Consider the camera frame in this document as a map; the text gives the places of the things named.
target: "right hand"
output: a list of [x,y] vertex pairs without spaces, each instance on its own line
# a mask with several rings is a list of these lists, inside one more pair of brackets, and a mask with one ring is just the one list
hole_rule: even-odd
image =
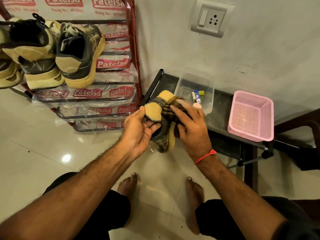
[[205,121],[205,114],[202,109],[196,109],[188,102],[177,99],[177,102],[181,104],[188,114],[188,117],[177,107],[170,105],[170,108],[182,122],[178,125],[180,138],[183,142],[186,152],[191,159],[196,162],[200,157],[203,157],[210,153],[212,150],[211,141],[208,134],[208,129]]

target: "white wall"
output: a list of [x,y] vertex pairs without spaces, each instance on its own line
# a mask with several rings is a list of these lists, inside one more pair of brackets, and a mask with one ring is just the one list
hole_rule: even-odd
[[276,121],[320,108],[320,0],[212,1],[235,4],[221,39],[191,32],[196,0],[136,0],[144,92],[160,68],[192,66],[217,89],[271,98]]

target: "leg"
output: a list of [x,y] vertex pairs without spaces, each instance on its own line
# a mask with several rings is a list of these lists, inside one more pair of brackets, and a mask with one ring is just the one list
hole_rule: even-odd
[[[70,172],[60,176],[46,189],[44,194],[76,174],[76,172]],[[130,200],[136,185],[137,175],[134,173],[119,184],[117,192],[110,190],[75,239],[96,237],[109,239],[108,231],[123,227],[130,216]]]
[[[222,200],[208,200],[204,203],[203,188],[193,182],[191,177],[188,178],[187,188],[191,207],[188,223],[194,234],[201,233],[217,240],[245,239]],[[311,222],[306,213],[291,200],[270,196],[263,198],[288,220]]]

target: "foot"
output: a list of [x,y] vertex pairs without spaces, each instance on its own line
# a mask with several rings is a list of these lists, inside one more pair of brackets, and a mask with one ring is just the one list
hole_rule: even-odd
[[134,196],[134,191],[136,190],[137,187],[137,182],[138,182],[138,176],[134,172],[131,177],[127,177],[124,179],[122,182],[119,183],[117,192],[121,195],[124,195],[128,197],[131,205],[131,214],[129,216],[129,219],[127,220],[126,224],[123,226],[125,228],[128,226],[132,220],[132,199]]
[[199,235],[200,230],[196,219],[196,209],[205,202],[205,193],[203,188],[199,184],[192,181],[191,177],[187,178],[186,186],[190,204],[190,215],[187,222],[189,225],[189,229],[194,234]]

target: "plastic container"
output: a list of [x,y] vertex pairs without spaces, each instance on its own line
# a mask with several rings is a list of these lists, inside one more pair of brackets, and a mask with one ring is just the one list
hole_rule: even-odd
[[273,101],[256,94],[236,91],[232,101],[228,132],[255,142],[272,141]]
[[186,70],[178,81],[174,95],[184,97],[190,104],[194,104],[192,92],[194,90],[204,91],[204,95],[200,96],[200,104],[204,114],[207,115],[212,112],[214,104],[214,82],[212,75]]

